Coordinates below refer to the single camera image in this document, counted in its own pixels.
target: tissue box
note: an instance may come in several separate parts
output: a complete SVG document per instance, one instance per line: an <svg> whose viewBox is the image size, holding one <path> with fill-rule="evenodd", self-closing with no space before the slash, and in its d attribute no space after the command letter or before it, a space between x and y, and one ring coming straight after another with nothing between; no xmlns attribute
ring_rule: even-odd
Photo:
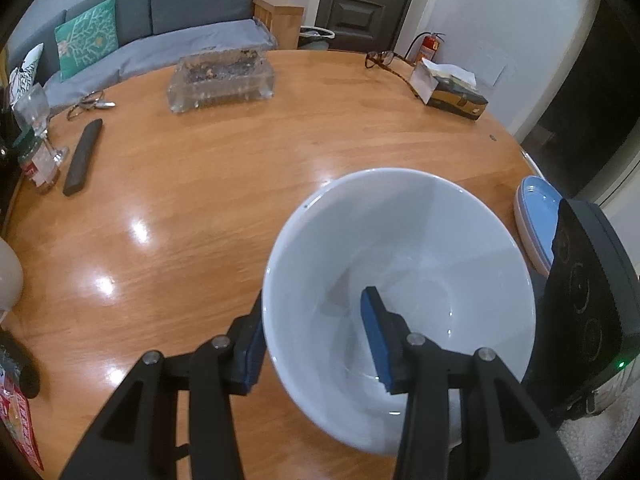
<svg viewBox="0 0 640 480"><path fill-rule="evenodd" d="M421 62L416 64L409 83L425 104L474 121L489 104L479 93L457 83L454 77L432 75Z"/></svg>

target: black speaker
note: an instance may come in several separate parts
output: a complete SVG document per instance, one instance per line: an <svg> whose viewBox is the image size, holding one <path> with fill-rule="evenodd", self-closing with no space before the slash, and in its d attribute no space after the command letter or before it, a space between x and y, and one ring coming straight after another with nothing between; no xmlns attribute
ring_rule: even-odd
<svg viewBox="0 0 640 480"><path fill-rule="evenodd" d="M640 353L640 285L595 204L560 202L552 249L523 384L553 424Z"/></svg>

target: metal screw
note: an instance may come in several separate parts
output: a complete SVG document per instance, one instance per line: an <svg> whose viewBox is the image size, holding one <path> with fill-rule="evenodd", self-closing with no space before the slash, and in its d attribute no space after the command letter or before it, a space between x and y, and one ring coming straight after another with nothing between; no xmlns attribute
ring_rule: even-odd
<svg viewBox="0 0 640 480"><path fill-rule="evenodd" d="M487 348L483 346L478 350L478 357L482 359L482 361L491 362L495 359L495 351L492 348Z"/></svg>
<svg viewBox="0 0 640 480"><path fill-rule="evenodd" d="M231 344L231 339L226 335L217 335L211 340L211 344L215 349L226 348Z"/></svg>
<svg viewBox="0 0 640 480"><path fill-rule="evenodd" d="M417 332L411 332L407 337L406 341L411 346L422 346L427 342L427 338L422 334L418 334Z"/></svg>
<svg viewBox="0 0 640 480"><path fill-rule="evenodd" d="M145 365L154 365L161 357L162 354L158 350L151 350L142 356L142 362Z"/></svg>

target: fire extinguisher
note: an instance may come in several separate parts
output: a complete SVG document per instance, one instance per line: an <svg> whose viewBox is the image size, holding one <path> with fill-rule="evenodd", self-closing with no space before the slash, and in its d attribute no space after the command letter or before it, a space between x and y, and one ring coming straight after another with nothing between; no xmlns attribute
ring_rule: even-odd
<svg viewBox="0 0 640 480"><path fill-rule="evenodd" d="M446 36L446 34L443 34L441 32L423 32L421 34L418 34L411 42L411 46L409 47L409 49L406 51L406 55L404 56L405 58L409 56L409 53L414 47L415 42L423 36L424 39L422 40L420 49L418 49L418 52L416 53L414 63L420 63L420 60L423 57L425 57L429 61L432 61L433 56L435 56L436 52L440 48L440 44L444 43L442 37Z"/></svg>

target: door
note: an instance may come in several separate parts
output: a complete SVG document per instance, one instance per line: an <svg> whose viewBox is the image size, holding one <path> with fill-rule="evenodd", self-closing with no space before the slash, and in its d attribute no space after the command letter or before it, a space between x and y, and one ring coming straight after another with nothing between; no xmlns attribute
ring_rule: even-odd
<svg viewBox="0 0 640 480"><path fill-rule="evenodd" d="M316 25L335 32L332 48L389 50L411 0L320 0Z"/></svg>
<svg viewBox="0 0 640 480"><path fill-rule="evenodd" d="M574 66L522 141L563 196L598 197L617 176L607 168L609 161L622 156L628 164L638 152L639 78L640 53L613 8L601 0ZM618 153L621 147L626 153Z"/></svg>

